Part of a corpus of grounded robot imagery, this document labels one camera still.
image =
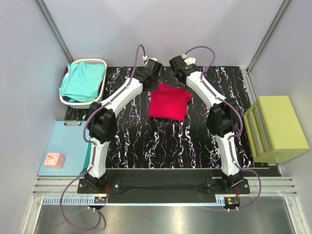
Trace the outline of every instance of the black marble table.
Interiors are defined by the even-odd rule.
[[[103,99],[117,90],[130,75],[131,67],[108,67]],[[233,98],[243,114],[249,107],[246,87],[239,67],[211,67],[205,78],[226,98]],[[209,113],[199,96],[180,84],[164,67],[157,78],[159,83],[186,88],[194,95],[188,105],[185,121],[149,118],[151,91],[135,97],[117,117],[118,132],[110,143],[107,168],[219,168],[221,165],[216,140],[206,127]],[[65,120],[86,120],[87,110],[68,107]],[[235,138],[236,152],[241,166],[254,167],[251,150],[244,129]]]

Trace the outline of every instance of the metal floor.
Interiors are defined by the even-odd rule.
[[[244,207],[252,202],[242,197]],[[90,228],[98,221],[98,215],[83,211],[73,217],[81,206],[64,206],[69,219],[76,225]],[[107,222],[91,234],[293,234],[294,229],[281,197],[261,197],[245,211],[215,212],[203,207],[130,207],[107,206],[101,209]],[[37,222],[36,234],[85,233],[70,227],[63,221],[59,206],[43,205]]]

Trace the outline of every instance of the black mounting plate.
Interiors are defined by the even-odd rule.
[[[220,178],[209,178],[206,179],[206,186],[207,186],[207,193],[208,194],[232,194],[236,195],[237,194],[237,189],[239,188],[239,193],[240,194],[250,194],[250,189],[249,189],[249,184],[247,179],[243,179],[242,182],[240,182],[237,186],[234,186],[229,189],[229,191],[225,191],[224,188],[221,189],[216,189],[215,184],[221,182]]]
[[[120,189],[120,179],[119,178],[107,178],[99,183],[99,187],[103,188],[99,190],[98,188],[89,184],[84,178],[79,180],[77,193],[78,194],[105,194],[105,187],[109,186],[109,194],[118,194]]]

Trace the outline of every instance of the pink box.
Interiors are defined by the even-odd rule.
[[[51,168],[61,169],[63,167],[65,158],[59,153],[48,153],[44,164]]]

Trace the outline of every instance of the teal towel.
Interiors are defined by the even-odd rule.
[[[98,88],[103,81],[106,67],[104,64],[86,64],[81,62],[67,65],[60,96],[67,96],[80,102],[94,101],[98,97]]]

